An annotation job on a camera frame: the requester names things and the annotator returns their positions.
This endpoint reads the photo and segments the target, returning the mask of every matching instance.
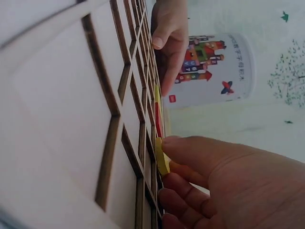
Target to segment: printed block castle illustration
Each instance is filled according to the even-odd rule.
[[[183,66],[175,83],[190,80],[207,80],[212,77],[207,69],[209,65],[217,65],[224,60],[224,55],[216,55],[215,51],[226,49],[224,41],[209,42],[214,36],[191,36],[189,47],[186,51]]]

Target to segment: tree illustration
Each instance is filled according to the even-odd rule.
[[[277,99],[295,108],[305,107],[305,41],[293,45],[287,53],[282,53],[275,70],[270,74],[268,85]]]

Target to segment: cylindrical container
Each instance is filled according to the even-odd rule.
[[[180,73],[163,104],[175,109],[245,99],[254,89],[254,79],[253,53],[242,35],[191,36]]]

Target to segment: wooden grid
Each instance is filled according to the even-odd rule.
[[[2,47],[5,56],[7,74],[14,71],[37,50],[56,37],[72,23],[81,19],[84,33],[94,67],[99,78],[101,89],[105,95],[108,108],[111,112],[107,139],[103,149],[99,179],[96,189],[96,203],[107,212],[107,200],[112,174],[113,156],[118,144],[122,143],[129,162],[137,178],[136,203],[135,203],[135,228],[143,228],[144,201],[148,200],[151,206],[152,229],[161,228],[161,217],[164,210],[157,198],[157,191],[163,187],[161,176],[157,169],[155,156],[155,94],[154,86],[160,85],[155,55],[151,46],[151,36],[148,26],[145,0],[121,0],[124,3],[126,18],[131,36],[131,43],[126,41],[126,34],[122,25],[122,18],[118,3],[120,0],[77,0],[77,4],[65,9],[26,31],[22,36],[14,38]],[[103,4],[110,4],[113,21],[117,32],[124,68],[119,86],[113,87],[111,75],[108,75],[107,66],[104,64],[98,36],[92,19],[92,12]],[[137,68],[141,80],[141,89],[136,85],[134,69]],[[122,117],[123,103],[127,91],[131,91],[132,98],[139,118],[139,144],[134,149],[131,143],[126,123]],[[151,163],[151,181],[148,181],[146,171],[146,150]]]
[[[126,10],[126,17],[129,25],[132,42],[127,46],[124,31],[121,23],[120,13],[118,10],[117,0],[110,0],[113,20],[117,30],[118,41],[124,61],[119,88],[111,86],[110,77],[107,74],[98,41],[95,35],[94,24],[91,15],[88,14],[82,19],[83,27],[86,33],[87,41],[91,51],[92,59],[95,64],[96,72],[100,79],[102,90],[105,94],[112,118],[107,134],[106,145],[103,152],[100,176],[96,190],[96,202],[103,209],[107,210],[108,190],[111,180],[111,171],[115,146],[121,141],[133,171],[137,177],[136,186],[136,203],[135,203],[135,228],[142,229],[143,211],[145,198],[151,207],[152,229],[161,228],[161,217],[163,210],[160,207],[157,198],[157,191],[162,188],[161,176],[157,169],[155,156],[155,114],[154,114],[154,86],[159,84],[158,73],[155,64],[155,56],[151,44],[151,36],[148,27],[145,0],[123,0]],[[133,69],[138,68],[142,94],[136,86]],[[136,150],[133,148],[128,131],[122,121],[122,105],[126,92],[131,90],[138,114],[139,129],[139,146]],[[151,133],[148,133],[146,114],[150,121]],[[146,157],[148,156],[151,163],[151,181],[145,176]]]

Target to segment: red logo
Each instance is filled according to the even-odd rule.
[[[170,95],[169,98],[170,98],[170,103],[175,103],[177,101],[175,95]]]

